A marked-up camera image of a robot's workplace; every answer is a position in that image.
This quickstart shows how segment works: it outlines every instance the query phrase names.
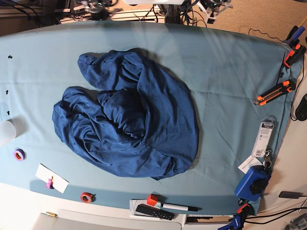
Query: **light blue cloth surface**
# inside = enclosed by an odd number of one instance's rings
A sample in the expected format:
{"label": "light blue cloth surface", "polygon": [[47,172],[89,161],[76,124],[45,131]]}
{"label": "light blue cloth surface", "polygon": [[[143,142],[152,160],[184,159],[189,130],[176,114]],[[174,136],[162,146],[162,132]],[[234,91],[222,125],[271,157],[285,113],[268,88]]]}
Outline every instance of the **light blue cloth surface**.
{"label": "light blue cloth surface", "polygon": [[[129,199],[158,193],[168,203],[201,207],[198,214],[234,214],[234,190],[244,176],[237,167],[251,154],[267,115],[277,119],[270,146],[278,152],[294,95],[256,107],[255,98],[275,85],[288,48],[219,30],[138,22],[71,23],[0,37],[0,47],[0,118],[12,119],[18,130],[18,137],[0,148],[0,182],[76,201],[89,192],[96,194],[98,205],[128,208]],[[74,154],[54,132],[53,105],[65,89],[93,89],[80,73],[79,55],[132,48],[149,51],[151,59],[191,90],[200,145],[192,167],[183,174],[160,181],[117,177]],[[297,78],[301,65],[294,64],[281,81]],[[23,162],[14,158],[16,148],[26,152]],[[46,189],[35,178],[40,163],[70,182],[64,194]]]}

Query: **remote control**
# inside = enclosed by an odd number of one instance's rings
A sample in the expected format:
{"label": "remote control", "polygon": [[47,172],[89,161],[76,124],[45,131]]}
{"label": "remote control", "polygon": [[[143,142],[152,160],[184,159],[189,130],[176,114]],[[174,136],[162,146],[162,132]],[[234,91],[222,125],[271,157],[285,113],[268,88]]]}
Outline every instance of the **remote control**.
{"label": "remote control", "polygon": [[152,217],[158,217],[161,219],[168,219],[168,220],[172,220],[175,216],[174,213],[154,208],[145,204],[138,205],[135,211],[150,215]]}

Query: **white tag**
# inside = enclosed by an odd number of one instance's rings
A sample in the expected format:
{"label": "white tag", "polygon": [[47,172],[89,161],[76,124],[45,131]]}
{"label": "white tag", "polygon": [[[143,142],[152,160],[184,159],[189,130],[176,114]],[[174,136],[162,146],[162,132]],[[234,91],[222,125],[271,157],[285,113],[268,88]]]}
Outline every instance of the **white tag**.
{"label": "white tag", "polygon": [[262,163],[257,158],[249,156],[242,164],[240,164],[238,169],[246,174],[249,168],[255,165],[262,165]]}
{"label": "white tag", "polygon": [[57,189],[60,193],[64,193],[69,183],[68,181],[64,180],[62,177],[55,174],[54,172],[52,172],[42,164],[39,165],[35,176],[41,179],[42,181],[46,182],[46,184],[48,183],[48,180],[53,177],[52,186],[55,189]]}
{"label": "white tag", "polygon": [[253,157],[264,157],[273,128],[273,123],[261,122],[254,148],[251,152]]}

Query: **beige carpet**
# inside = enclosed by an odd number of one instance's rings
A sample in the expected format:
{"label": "beige carpet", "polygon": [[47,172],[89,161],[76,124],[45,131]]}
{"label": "beige carpet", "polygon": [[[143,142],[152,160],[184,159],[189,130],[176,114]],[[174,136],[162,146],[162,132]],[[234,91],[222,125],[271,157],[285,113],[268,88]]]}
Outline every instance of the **beige carpet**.
{"label": "beige carpet", "polygon": [[[227,9],[221,13],[215,24],[208,27],[220,30],[227,30],[247,34],[249,29],[259,29],[268,33],[271,37],[278,37],[284,40],[294,25],[300,25],[307,16],[307,3],[294,0],[232,0],[233,9]],[[150,9],[152,5],[129,6],[122,0],[114,8],[123,10]],[[193,9],[201,13],[197,6]],[[278,42],[277,39],[270,39],[259,32],[251,31],[250,35]],[[301,44],[307,46],[305,31],[301,37]]]}

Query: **red object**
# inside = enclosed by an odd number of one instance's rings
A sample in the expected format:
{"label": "red object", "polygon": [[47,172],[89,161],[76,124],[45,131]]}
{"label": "red object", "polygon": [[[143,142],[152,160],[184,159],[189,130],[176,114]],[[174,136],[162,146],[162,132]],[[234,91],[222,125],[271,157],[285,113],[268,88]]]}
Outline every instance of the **red object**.
{"label": "red object", "polygon": [[150,194],[147,198],[147,204],[155,206],[156,203],[158,203],[158,197],[156,195]]}
{"label": "red object", "polygon": [[249,207],[250,207],[250,205],[249,205],[248,203],[246,203],[246,204],[242,205],[242,207],[239,208],[236,212],[237,212],[237,213],[241,213],[241,212],[242,212],[242,209],[244,209],[246,206],[249,206]]}
{"label": "red object", "polygon": [[82,193],[80,199],[82,202],[89,204],[92,201],[92,196],[93,194],[90,193]]}

